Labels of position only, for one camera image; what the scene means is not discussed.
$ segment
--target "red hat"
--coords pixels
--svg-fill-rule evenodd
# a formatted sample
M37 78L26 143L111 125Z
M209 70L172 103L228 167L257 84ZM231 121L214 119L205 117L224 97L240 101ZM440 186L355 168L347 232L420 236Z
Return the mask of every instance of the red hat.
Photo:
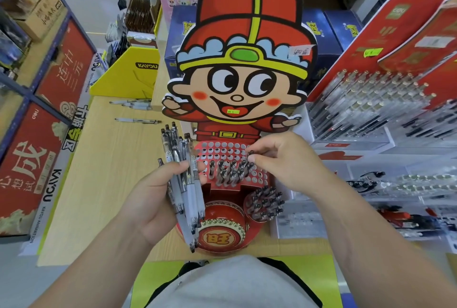
M309 55L289 56L308 45ZM305 79L317 58L302 26L302 0L198 0L196 25L176 54L178 68L229 63L276 69Z

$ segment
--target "cartoon hand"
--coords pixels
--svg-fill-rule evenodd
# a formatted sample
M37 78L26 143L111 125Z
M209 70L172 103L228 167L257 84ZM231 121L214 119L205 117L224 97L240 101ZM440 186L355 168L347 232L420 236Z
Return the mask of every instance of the cartoon hand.
M282 122L282 125L285 126L285 127L291 127L291 126L294 126L296 124L298 124L301 120L301 117L296 117L296 118L293 118L293 119L287 119L287 120L284 120Z
M168 108L168 109L171 109L171 110L176 110L176 109L180 109L181 108L181 105L179 103L177 103L172 97L170 96L165 96L165 98L163 99L162 101L162 104Z

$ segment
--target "cartoon mouth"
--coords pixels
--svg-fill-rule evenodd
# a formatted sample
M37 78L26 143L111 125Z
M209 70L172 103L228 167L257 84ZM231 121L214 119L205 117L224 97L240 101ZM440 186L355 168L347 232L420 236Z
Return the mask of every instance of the cartoon mouth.
M231 118L241 118L242 116L245 116L248 114L251 110L253 110L255 107L257 107L259 104L263 103L263 101L259 101L253 104L245 104L243 106L232 106L230 104L224 103L222 101L219 101L217 98L214 96L210 96L210 98L218 105L219 111L227 115Z

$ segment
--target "rosy cheek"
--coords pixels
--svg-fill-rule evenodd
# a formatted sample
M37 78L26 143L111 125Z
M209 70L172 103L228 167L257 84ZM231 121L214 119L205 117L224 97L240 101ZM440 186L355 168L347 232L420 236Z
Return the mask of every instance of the rosy cheek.
M196 98L197 100L206 100L208 95L205 94L203 91L195 91L192 93L192 97Z
M266 100L266 104L268 104L271 107L277 107L281 104L281 100L278 98L269 98Z

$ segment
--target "red belt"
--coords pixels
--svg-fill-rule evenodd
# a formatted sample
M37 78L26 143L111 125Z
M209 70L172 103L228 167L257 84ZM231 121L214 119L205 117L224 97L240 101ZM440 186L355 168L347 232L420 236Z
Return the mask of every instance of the red belt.
M219 132L210 132L210 131L195 131L197 135L204 136L215 136L220 138L248 138L248 139L259 139L259 135L245 135L243 133L231 132L231 131L219 131Z

